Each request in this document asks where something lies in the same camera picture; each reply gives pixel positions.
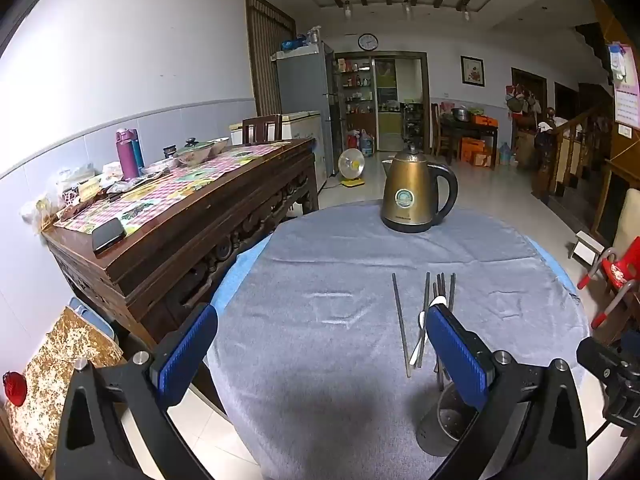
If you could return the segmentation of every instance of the blue water bottle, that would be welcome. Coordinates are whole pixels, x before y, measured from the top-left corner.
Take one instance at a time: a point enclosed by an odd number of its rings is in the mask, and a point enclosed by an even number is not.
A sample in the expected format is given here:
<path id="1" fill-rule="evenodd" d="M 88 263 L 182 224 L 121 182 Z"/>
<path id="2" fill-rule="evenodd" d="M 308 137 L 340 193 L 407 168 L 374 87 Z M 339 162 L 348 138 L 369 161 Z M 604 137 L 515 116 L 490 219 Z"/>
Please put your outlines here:
<path id="1" fill-rule="evenodd" d="M 142 150 L 140 150 L 140 141 L 138 140 L 138 131 L 135 128 L 131 129 L 133 136 L 131 137 L 131 143 L 133 145 L 133 154 L 136 156 L 136 164 L 139 168 L 144 168 L 145 163 L 142 160 Z"/>

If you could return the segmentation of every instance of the kettle handle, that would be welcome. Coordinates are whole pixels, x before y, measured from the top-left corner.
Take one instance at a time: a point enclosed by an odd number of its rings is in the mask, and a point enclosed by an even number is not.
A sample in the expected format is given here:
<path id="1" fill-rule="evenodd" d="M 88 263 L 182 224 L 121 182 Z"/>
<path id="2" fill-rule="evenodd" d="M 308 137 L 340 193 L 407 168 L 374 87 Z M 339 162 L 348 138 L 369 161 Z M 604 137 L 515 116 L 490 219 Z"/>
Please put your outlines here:
<path id="1" fill-rule="evenodd" d="M 447 202 L 444 207 L 434 215 L 435 223 L 439 224 L 442 222 L 444 217 L 449 214 L 451 208 L 453 208 L 453 205 L 456 203 L 456 199 L 458 198 L 458 178 L 449 166 L 445 166 L 444 164 L 435 164 L 433 162 L 429 162 L 428 166 L 429 169 L 433 171 L 436 179 L 441 176 L 449 183 L 449 196 L 447 197 Z"/>

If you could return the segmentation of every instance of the checkered tablecloth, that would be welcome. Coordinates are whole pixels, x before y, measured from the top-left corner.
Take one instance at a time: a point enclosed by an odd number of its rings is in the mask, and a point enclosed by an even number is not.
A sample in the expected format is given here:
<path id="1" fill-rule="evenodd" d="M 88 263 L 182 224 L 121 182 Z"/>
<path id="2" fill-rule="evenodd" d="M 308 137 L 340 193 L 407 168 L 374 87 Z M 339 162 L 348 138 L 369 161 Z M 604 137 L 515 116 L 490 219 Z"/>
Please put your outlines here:
<path id="1" fill-rule="evenodd" d="M 101 200 L 75 217 L 55 223 L 58 227 L 91 234 L 98 226 L 119 218 L 127 236 L 172 205 L 205 187 L 229 171 L 277 150 L 288 142 L 241 146 L 191 168 L 177 168 L 168 176 L 124 194 L 116 202 Z"/>

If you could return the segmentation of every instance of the red chair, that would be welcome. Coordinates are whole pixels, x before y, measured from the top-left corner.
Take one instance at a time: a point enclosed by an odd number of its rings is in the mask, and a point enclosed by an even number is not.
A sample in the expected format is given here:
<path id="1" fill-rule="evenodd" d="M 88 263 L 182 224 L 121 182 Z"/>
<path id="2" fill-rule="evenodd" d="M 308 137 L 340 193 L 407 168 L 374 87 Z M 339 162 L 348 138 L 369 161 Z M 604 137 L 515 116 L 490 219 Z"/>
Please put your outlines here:
<path id="1" fill-rule="evenodd" d="M 636 237 L 626 250 L 625 255 L 620 259 L 613 247 L 606 249 L 593 263 L 588 274 L 580 280 L 578 288 L 584 288 L 601 266 L 607 278 L 608 286 L 616 291 L 616 297 L 609 303 L 604 312 L 598 314 L 591 321 L 591 328 L 593 329 L 599 327 L 607 319 L 607 316 L 622 301 L 628 291 L 638 290 L 640 284 L 640 277 L 637 277 L 640 269 L 640 236 Z"/>

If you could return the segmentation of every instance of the electric kettle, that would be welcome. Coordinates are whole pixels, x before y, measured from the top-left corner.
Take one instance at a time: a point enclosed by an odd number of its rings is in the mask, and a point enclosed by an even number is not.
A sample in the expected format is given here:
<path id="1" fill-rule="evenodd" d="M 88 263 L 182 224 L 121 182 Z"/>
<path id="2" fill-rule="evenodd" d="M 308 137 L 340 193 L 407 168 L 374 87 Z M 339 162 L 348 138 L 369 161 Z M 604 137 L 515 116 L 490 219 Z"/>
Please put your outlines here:
<path id="1" fill-rule="evenodd" d="M 451 211 L 458 198 L 458 180 L 451 168 L 427 160 L 415 146 L 382 161 L 386 173 L 385 194 L 380 217 L 394 231 L 426 231 Z M 438 211 L 438 177 L 449 183 L 449 197 Z"/>

